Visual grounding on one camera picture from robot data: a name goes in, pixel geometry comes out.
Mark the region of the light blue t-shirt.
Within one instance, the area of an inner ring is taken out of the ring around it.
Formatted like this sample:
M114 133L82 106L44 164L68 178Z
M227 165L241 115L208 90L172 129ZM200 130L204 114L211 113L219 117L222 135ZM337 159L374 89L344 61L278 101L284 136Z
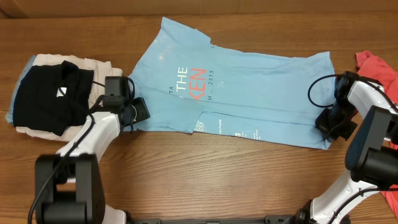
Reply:
M202 132L328 149L315 127L333 101L328 52L282 57L213 45L197 29L163 18L131 73L150 118L143 131Z

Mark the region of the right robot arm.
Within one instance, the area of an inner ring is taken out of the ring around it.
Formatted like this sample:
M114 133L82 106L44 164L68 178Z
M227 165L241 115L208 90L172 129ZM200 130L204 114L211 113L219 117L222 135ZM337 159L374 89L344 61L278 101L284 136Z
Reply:
M397 106L375 79L345 71L335 74L335 102L323 107L315 127L332 141L351 139L345 171L321 196L288 219L288 223L350 223L349 213L366 198L396 191Z

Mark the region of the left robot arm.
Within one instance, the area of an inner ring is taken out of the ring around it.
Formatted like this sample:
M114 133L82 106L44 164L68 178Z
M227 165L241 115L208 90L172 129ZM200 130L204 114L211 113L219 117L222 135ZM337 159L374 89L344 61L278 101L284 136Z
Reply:
M132 223L105 202L99 161L124 128L150 118L129 77L106 77L105 93L86 111L80 132L56 154L35 162L35 199L28 223Z

